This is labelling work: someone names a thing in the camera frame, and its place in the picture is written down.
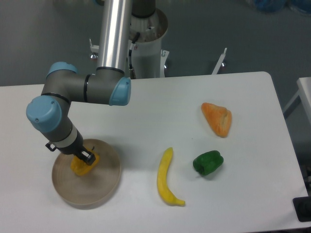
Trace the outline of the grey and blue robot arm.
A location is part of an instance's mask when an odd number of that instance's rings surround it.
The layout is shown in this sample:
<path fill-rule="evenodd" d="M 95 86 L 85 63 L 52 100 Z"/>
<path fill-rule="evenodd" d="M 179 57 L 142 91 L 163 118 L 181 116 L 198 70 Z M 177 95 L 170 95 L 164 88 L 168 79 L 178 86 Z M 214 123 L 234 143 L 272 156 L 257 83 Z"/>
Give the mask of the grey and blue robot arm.
<path fill-rule="evenodd" d="M 87 165 L 95 155 L 84 147 L 83 137 L 69 119 L 73 101 L 125 106 L 131 95 L 131 81 L 125 77 L 129 63 L 128 41 L 131 17 L 146 18 L 156 10 L 153 0 L 106 0 L 95 74 L 79 75 L 75 66 L 53 64 L 40 96 L 26 108 L 33 127 L 48 140 L 47 148 L 73 154 Z"/>

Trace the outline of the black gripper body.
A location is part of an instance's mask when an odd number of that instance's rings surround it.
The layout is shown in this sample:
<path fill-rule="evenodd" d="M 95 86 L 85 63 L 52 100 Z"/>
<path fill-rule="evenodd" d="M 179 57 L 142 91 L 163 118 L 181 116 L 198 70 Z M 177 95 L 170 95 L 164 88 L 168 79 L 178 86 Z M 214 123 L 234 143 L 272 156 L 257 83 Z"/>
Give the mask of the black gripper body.
<path fill-rule="evenodd" d="M 83 137 L 80 134 L 74 137 L 67 137 L 65 140 L 59 142 L 49 141 L 45 147 L 50 151 L 59 150 L 66 155 L 81 154 L 86 150 L 83 145 Z"/>

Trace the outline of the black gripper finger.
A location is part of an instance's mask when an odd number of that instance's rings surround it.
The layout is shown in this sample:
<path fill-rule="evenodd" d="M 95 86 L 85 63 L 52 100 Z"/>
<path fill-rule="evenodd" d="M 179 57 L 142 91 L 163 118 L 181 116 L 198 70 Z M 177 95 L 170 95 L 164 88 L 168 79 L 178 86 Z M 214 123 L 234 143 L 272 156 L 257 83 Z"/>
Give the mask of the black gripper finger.
<path fill-rule="evenodd" d="M 96 161 L 96 156 L 91 151 L 85 149 L 80 151 L 80 159 L 84 161 L 88 166 L 93 165 L 93 163 Z"/>

